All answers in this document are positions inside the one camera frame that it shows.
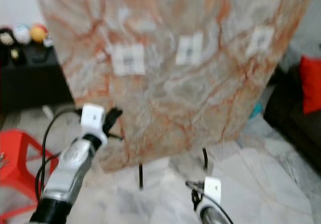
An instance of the paper label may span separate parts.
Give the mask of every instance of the paper label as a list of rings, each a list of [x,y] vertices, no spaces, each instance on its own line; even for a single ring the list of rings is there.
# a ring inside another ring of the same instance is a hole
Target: paper label
[[[112,65],[117,76],[144,75],[144,47],[142,44],[117,45],[112,51]]]
[[[199,65],[201,63],[203,33],[181,36],[176,54],[177,65]]]
[[[261,26],[256,27],[252,34],[250,44],[246,49],[246,56],[250,57],[257,52],[264,52],[268,49],[271,44],[274,34],[273,27]]]

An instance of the red cushion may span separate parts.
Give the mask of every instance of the red cushion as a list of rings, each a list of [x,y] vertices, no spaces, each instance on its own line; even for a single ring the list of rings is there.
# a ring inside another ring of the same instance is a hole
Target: red cushion
[[[303,89],[303,112],[321,110],[321,59],[301,58],[300,75]]]

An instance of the black wire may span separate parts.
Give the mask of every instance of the black wire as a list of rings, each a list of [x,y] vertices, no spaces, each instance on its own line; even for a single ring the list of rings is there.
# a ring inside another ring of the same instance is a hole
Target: black wire
[[[60,155],[60,152],[53,155],[53,156],[50,156],[46,161],[45,161],[45,166],[46,164],[51,161],[52,159],[58,157]],[[39,192],[39,177],[40,177],[40,174],[42,173],[42,171],[45,171],[45,166],[41,165],[41,167],[39,168],[38,172],[37,172],[37,175],[36,175],[36,181],[35,181],[35,194],[36,194],[36,198],[37,198],[37,201],[39,202],[40,200],[40,192]]]
[[[227,218],[227,220],[230,222],[230,224],[234,224],[234,223],[232,222],[232,220],[230,219],[229,215],[227,215],[227,213],[224,211],[224,209],[222,208],[222,206],[221,206],[216,200],[214,200],[212,197],[210,197],[210,196],[208,196],[207,194],[205,194],[204,191],[201,190],[200,188],[198,188],[198,187],[193,187],[194,184],[193,184],[192,181],[186,181],[186,182],[185,182],[185,185],[186,185],[188,188],[196,191],[198,194],[201,194],[203,197],[207,198],[207,199],[210,200],[212,203],[214,203],[214,204],[221,210],[221,212],[224,214],[224,216]]]
[[[77,115],[79,115],[79,111],[77,109],[75,109],[74,107],[73,108],[66,108],[66,109],[63,109],[61,110],[60,112],[58,112],[54,118],[51,120],[51,122],[49,123],[46,131],[45,131],[45,135],[44,135],[44,138],[43,138],[43,141],[42,141],[42,168],[44,169],[45,168],[45,165],[46,165],[46,140],[47,140],[47,136],[48,136],[48,133],[49,133],[49,130],[51,128],[51,126],[53,125],[53,123],[55,122],[55,120],[63,115],[63,114],[66,114],[66,113],[76,113]],[[45,170],[43,171],[40,171],[40,174],[41,174],[41,179],[40,179],[40,190],[43,191],[44,190],[44,181],[45,181]]]

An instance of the red plastic stool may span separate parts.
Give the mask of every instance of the red plastic stool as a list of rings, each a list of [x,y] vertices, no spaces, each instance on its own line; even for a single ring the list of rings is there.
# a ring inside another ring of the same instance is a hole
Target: red plastic stool
[[[32,145],[39,155],[27,159],[28,145]],[[27,170],[27,161],[41,158],[42,146],[30,135],[20,130],[9,130],[0,132],[0,186],[14,188],[21,194],[29,197],[37,203],[35,195],[35,177]],[[51,154],[46,150],[46,157]],[[58,164],[58,158],[54,158],[50,163],[50,172]],[[36,208],[37,204],[11,210],[0,215],[0,224],[5,224],[6,220],[24,212]]]

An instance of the black shelf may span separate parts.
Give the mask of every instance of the black shelf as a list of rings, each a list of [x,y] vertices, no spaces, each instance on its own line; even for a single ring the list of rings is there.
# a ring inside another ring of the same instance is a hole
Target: black shelf
[[[73,102],[54,48],[31,44],[22,50],[25,64],[8,59],[1,66],[0,112]]]

